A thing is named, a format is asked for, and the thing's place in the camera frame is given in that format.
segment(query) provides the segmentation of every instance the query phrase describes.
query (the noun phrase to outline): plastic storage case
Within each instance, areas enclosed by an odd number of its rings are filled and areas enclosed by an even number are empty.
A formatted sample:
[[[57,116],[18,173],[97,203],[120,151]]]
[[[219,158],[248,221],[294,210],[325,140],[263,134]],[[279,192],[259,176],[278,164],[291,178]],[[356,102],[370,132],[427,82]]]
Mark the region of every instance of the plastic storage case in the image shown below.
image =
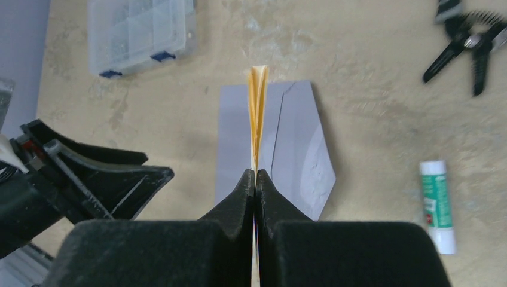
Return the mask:
[[[120,77],[197,48],[193,0],[89,0],[90,72]]]

